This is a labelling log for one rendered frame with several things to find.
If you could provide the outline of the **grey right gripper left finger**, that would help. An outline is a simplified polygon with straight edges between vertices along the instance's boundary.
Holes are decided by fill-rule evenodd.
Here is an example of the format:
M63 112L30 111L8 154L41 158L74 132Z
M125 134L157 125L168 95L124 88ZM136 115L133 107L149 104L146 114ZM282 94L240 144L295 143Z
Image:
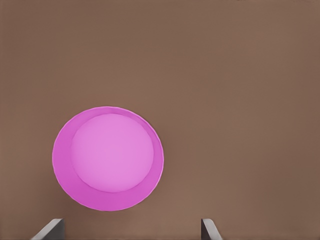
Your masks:
M65 240L65 221L63 218L52 219L30 240Z

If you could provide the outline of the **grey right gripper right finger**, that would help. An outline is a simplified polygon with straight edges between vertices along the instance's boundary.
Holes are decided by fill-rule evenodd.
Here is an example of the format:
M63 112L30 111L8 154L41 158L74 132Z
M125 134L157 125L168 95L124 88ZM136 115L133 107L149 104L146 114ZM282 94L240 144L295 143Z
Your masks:
M223 240L214 221L210 218L201 219L201 240Z

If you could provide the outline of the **pink round plate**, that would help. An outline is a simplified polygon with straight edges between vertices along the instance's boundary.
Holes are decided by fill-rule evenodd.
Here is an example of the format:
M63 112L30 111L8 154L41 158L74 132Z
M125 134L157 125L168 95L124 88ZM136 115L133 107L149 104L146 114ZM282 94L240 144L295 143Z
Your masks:
M62 189L77 203L120 211L147 198L164 169L164 150L138 114L101 106L72 117L58 133L52 166Z

